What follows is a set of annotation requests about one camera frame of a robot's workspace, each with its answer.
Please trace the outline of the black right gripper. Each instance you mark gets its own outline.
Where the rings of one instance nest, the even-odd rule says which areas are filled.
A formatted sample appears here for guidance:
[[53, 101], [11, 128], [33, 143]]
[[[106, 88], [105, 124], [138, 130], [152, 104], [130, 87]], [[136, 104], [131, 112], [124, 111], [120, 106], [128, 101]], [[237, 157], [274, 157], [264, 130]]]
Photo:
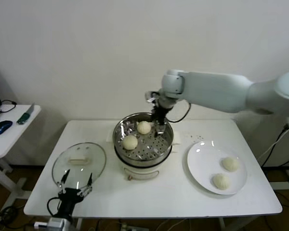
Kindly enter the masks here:
[[155, 122], [155, 137], [163, 135], [165, 131], [166, 115], [170, 111], [169, 108], [154, 106], [152, 109], [151, 119]]

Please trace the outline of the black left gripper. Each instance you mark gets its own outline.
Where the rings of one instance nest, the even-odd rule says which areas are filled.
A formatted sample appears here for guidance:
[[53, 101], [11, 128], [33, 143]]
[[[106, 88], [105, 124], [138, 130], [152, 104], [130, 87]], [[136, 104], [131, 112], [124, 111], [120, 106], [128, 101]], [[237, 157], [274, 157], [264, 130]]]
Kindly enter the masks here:
[[59, 217], [71, 217], [75, 205], [82, 202], [84, 195], [88, 195], [92, 191], [92, 173], [89, 176], [88, 182], [80, 189], [66, 188], [66, 180], [68, 178], [70, 169], [66, 170], [61, 180], [57, 183], [59, 188], [58, 197], [61, 201], [57, 215]]

